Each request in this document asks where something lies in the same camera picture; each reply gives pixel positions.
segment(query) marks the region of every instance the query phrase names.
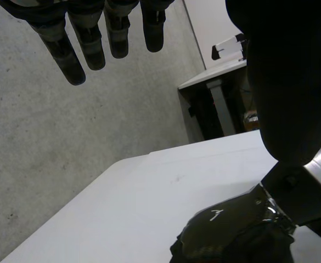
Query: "concrete floor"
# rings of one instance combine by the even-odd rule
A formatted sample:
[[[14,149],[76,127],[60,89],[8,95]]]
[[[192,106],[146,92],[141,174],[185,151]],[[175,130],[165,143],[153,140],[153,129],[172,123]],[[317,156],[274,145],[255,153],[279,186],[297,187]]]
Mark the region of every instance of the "concrete floor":
[[[147,51],[130,15],[129,56],[71,86],[36,33],[0,7],[0,261],[118,160],[188,143],[176,86],[204,69],[182,1],[164,49]]]

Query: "white wall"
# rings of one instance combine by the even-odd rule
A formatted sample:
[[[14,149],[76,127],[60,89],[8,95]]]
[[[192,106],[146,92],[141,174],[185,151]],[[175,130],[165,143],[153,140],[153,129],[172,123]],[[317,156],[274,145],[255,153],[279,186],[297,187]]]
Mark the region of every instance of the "white wall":
[[[184,0],[206,68],[219,63],[211,59],[212,46],[240,33],[231,22],[225,0]]]

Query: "robotic hand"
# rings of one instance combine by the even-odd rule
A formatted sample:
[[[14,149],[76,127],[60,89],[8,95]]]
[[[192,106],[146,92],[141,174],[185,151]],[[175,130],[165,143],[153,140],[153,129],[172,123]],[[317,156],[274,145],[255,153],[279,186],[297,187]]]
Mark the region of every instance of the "robotic hand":
[[[290,263],[296,226],[321,237],[321,1],[226,0],[245,34],[263,142],[279,162],[249,193],[197,213],[171,263]]]
[[[128,15],[139,1],[147,49],[158,52],[164,43],[165,9],[174,0],[0,0],[0,5],[14,17],[26,20],[39,34],[66,79],[72,85],[80,85],[86,76],[65,32],[66,12],[88,67],[100,70],[105,66],[98,28],[103,10],[111,53],[115,58],[124,58],[128,54]]]

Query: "gray desk leg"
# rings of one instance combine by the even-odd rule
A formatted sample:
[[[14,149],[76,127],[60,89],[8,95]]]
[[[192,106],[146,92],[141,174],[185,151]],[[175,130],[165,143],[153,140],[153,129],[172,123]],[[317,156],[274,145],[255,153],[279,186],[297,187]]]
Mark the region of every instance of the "gray desk leg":
[[[207,82],[206,86],[210,90],[211,95],[213,96],[215,108],[221,128],[225,136],[236,134],[233,122],[231,119],[230,112],[228,110],[224,95],[221,89],[222,81],[220,79],[212,82]]]

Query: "white tabletop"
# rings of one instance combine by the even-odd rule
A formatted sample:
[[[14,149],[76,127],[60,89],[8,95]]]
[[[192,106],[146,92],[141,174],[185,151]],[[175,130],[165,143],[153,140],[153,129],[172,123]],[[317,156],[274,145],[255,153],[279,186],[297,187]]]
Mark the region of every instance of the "white tabletop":
[[[122,160],[2,263],[167,263],[199,210],[246,192],[274,166],[258,131]],[[296,263],[321,262],[321,239],[298,228]]]
[[[202,73],[198,74],[194,78],[191,78],[189,81],[186,81],[185,83],[178,86],[178,89],[184,89],[186,87],[198,84],[203,81],[207,81],[208,79],[215,78],[218,76],[221,76],[223,74],[226,74],[228,72],[237,70],[241,67],[245,67],[247,65],[246,60],[234,60],[234,61],[228,61],[223,64],[217,65],[215,67],[209,68]]]

